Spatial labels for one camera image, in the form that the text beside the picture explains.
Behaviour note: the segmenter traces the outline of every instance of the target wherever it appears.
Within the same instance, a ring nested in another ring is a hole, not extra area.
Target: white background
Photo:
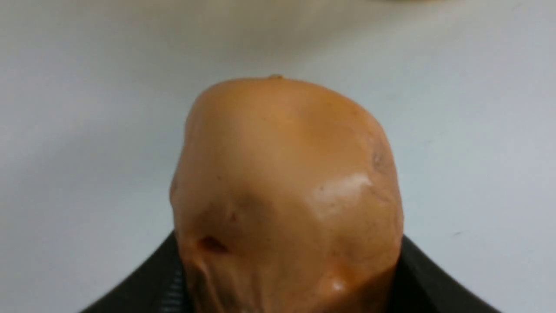
[[[556,2],[267,2],[0,2],[0,312],[76,312],[126,277],[172,228],[193,98],[275,73],[376,115],[435,262],[556,312]]]

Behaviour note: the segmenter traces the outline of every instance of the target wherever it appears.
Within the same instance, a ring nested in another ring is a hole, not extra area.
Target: grey surface
[[[191,101],[274,73],[382,122],[434,261],[504,312],[556,311],[553,1],[282,7],[236,28],[183,3],[0,3],[0,312],[75,312],[129,274],[172,228]]]

